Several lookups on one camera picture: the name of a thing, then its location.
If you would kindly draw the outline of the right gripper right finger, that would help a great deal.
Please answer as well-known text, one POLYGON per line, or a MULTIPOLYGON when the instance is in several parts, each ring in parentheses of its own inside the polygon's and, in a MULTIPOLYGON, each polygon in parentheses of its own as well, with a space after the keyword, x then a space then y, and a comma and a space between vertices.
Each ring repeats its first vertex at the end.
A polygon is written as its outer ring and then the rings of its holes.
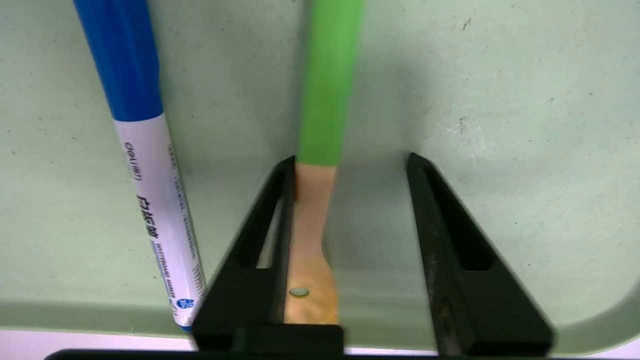
POLYGON ((412 152, 406 177, 439 355, 548 356, 546 316, 441 171, 412 152))

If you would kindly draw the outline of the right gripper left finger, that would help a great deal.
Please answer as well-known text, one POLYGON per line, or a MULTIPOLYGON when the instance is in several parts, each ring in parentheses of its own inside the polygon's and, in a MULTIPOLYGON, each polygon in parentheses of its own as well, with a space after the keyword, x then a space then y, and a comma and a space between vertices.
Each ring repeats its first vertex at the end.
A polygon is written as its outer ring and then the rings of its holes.
POLYGON ((293 238, 295 158, 269 177, 192 323, 201 352, 342 352, 338 325, 285 323, 293 238))

